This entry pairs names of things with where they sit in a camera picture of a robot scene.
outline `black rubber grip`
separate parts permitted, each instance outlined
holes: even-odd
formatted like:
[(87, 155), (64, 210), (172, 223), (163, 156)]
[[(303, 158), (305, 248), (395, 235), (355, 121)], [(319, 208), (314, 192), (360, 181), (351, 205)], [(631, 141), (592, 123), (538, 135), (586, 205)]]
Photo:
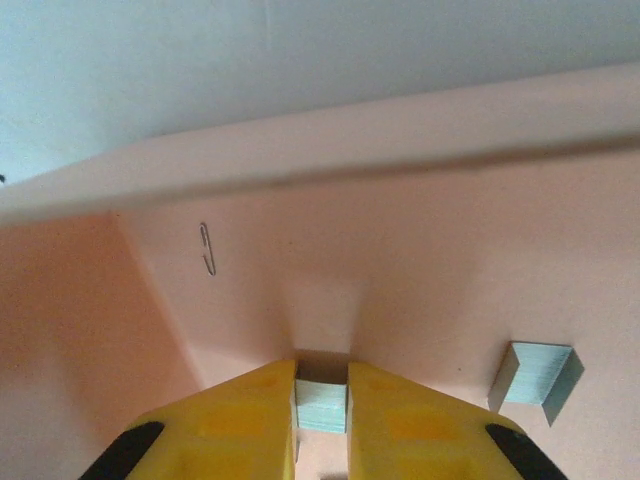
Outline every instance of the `black rubber grip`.
[(164, 424), (148, 422), (116, 438), (79, 480), (124, 480), (160, 436)]
[(496, 423), (485, 429), (524, 480), (568, 480), (527, 435)]

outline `white ceiling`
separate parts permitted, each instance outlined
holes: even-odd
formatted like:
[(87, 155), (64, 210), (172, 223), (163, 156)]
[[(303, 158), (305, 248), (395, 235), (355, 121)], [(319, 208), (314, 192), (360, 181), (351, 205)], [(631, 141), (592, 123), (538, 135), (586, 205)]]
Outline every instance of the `white ceiling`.
[(639, 0), (0, 5), (0, 173), (150, 136), (640, 60)]

